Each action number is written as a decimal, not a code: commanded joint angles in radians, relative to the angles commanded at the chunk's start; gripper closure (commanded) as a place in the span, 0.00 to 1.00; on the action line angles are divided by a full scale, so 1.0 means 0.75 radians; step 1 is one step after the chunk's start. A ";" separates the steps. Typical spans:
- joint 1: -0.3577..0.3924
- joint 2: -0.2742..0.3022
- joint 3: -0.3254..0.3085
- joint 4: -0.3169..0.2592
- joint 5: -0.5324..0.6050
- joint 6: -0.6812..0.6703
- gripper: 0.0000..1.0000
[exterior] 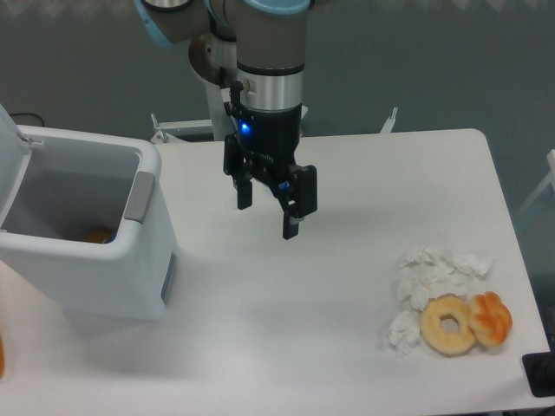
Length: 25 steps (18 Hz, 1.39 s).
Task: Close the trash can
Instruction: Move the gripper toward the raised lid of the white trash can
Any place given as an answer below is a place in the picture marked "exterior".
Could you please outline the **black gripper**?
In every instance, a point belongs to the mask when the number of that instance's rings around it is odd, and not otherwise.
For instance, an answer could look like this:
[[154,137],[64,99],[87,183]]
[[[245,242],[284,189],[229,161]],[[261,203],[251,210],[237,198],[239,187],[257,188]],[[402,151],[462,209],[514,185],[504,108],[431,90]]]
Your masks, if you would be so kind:
[[304,218],[317,210],[317,169],[295,161],[302,105],[256,108],[257,97],[249,82],[232,83],[226,110],[236,129],[224,140],[223,171],[232,177],[239,210],[252,205],[251,179],[277,186],[284,212],[283,239],[289,240],[298,234]]

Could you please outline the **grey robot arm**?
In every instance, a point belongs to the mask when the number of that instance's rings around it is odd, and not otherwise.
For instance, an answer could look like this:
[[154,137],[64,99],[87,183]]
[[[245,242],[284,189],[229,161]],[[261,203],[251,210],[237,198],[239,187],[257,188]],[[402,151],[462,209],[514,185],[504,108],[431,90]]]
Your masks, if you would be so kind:
[[284,213],[283,237],[317,210],[317,169],[300,166],[304,58],[311,1],[138,1],[160,45],[188,42],[192,71],[204,82],[223,171],[240,210],[252,183],[265,185]]

